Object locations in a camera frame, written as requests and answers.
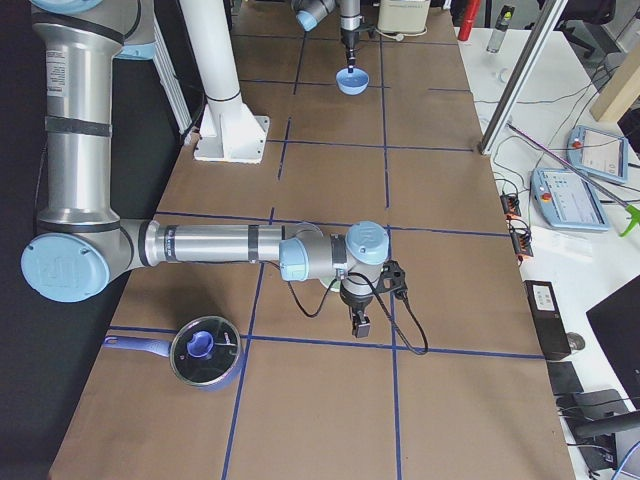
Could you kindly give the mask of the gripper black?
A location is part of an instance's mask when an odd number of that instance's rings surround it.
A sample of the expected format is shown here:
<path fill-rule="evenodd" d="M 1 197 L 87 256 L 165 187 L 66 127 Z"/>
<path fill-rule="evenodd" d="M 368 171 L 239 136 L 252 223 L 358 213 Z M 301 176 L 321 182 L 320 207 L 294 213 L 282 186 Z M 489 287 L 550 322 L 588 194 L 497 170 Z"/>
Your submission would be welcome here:
<path fill-rule="evenodd" d="M 352 335 L 355 338 L 366 338 L 370 332 L 370 320 L 364 313 L 371 303 L 374 295 L 371 291 L 364 294 L 355 294 L 344 285 L 340 286 L 340 298 L 351 309 Z"/>
<path fill-rule="evenodd" d="M 357 45 L 357 31 L 340 29 L 341 42 L 346 49 L 347 71 L 353 73 L 355 69 L 355 48 Z"/>

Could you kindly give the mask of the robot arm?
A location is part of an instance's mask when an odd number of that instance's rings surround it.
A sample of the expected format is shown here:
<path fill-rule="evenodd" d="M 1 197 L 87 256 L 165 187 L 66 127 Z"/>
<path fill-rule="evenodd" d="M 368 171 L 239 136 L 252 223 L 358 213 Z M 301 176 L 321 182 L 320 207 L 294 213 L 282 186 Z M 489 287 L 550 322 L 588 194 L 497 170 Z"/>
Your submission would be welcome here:
<path fill-rule="evenodd" d="M 112 71 L 116 58 L 156 52 L 150 1 L 36 1 L 32 25 L 46 46 L 48 203 L 21 257 L 42 296 L 79 302 L 121 274 L 161 262 L 275 260 L 287 281 L 338 279 L 353 333 L 365 337 L 365 310 L 382 289 L 389 238 L 362 221 L 343 235 L 307 225 L 162 226 L 124 220 L 111 208 Z"/>
<path fill-rule="evenodd" d="M 298 24 L 304 31 L 316 28 L 336 8 L 340 15 L 341 42 L 345 48 L 347 71 L 356 68 L 356 47 L 360 38 L 361 12 L 357 0 L 293 0 L 290 2 Z"/>

